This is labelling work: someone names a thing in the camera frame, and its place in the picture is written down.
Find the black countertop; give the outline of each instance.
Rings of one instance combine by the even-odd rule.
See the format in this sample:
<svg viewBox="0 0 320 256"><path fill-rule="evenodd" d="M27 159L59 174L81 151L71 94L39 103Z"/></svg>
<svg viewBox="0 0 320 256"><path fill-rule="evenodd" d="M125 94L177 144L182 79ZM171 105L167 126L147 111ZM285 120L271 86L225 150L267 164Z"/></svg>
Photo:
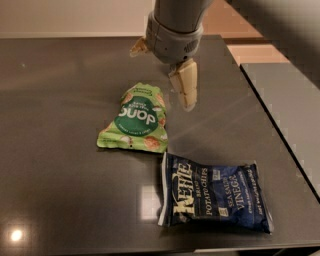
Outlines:
<svg viewBox="0 0 320 256"><path fill-rule="evenodd" d="M0 40L0 254L59 255L320 244L320 205L219 36L195 60L186 113L137 38ZM137 82L159 86L168 151L203 164L256 161L273 235L218 224L157 225L161 154L98 151L98 132ZM21 241L10 241L21 229Z"/></svg>

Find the brand logo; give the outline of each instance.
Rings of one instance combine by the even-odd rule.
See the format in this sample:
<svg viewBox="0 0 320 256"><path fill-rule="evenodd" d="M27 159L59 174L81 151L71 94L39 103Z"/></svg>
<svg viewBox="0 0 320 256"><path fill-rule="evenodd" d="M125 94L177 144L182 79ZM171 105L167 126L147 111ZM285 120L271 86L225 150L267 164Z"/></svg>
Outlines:
<svg viewBox="0 0 320 256"><path fill-rule="evenodd" d="M127 135L145 136L158 127L156 112L152 102L141 96L134 96L122 105L120 114L115 118L117 128Z"/></svg>
<svg viewBox="0 0 320 256"><path fill-rule="evenodd" d="M191 165L183 165L179 163L177 173L172 175L173 183L176 183L177 191L172 191L175 205L173 213L190 213L194 214L194 198L193 198L193 182Z"/></svg>

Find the plastic wrapper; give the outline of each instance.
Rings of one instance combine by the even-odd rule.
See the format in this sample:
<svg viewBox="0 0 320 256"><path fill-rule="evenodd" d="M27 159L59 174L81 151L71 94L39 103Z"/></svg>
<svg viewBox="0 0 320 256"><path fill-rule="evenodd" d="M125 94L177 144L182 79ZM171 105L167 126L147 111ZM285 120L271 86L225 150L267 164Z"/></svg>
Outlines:
<svg viewBox="0 0 320 256"><path fill-rule="evenodd" d="M162 182L160 226L210 220L266 233L273 231L256 164L208 166L165 153Z"/></svg>
<svg viewBox="0 0 320 256"><path fill-rule="evenodd" d="M160 88L138 83L122 96L120 113L99 133L97 145L163 153L168 145L165 113Z"/></svg>

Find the kettle brand chip bag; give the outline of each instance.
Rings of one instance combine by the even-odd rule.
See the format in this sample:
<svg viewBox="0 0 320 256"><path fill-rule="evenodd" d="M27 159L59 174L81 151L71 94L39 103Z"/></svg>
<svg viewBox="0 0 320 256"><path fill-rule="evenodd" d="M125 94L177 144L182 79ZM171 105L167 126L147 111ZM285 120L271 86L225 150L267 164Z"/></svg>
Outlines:
<svg viewBox="0 0 320 256"><path fill-rule="evenodd" d="M255 164L200 165L165 153L162 182L164 205L160 226L212 220L266 233L273 231Z"/></svg>

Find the glossy surface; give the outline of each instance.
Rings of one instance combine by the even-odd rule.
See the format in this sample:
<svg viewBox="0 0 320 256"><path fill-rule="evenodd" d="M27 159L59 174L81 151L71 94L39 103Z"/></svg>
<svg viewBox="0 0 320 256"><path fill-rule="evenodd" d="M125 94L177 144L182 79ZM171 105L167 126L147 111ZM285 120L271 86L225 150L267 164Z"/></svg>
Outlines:
<svg viewBox="0 0 320 256"><path fill-rule="evenodd" d="M0 41L0 254L319 245L320 206L221 38L201 42L190 113L169 67L152 55L129 57L136 39ZM169 152L203 164L257 162L272 236L218 224L157 226L162 155L96 147L120 97L140 81L163 90Z"/></svg>
<svg viewBox="0 0 320 256"><path fill-rule="evenodd" d="M320 202L320 89L290 63L242 68Z"/></svg>

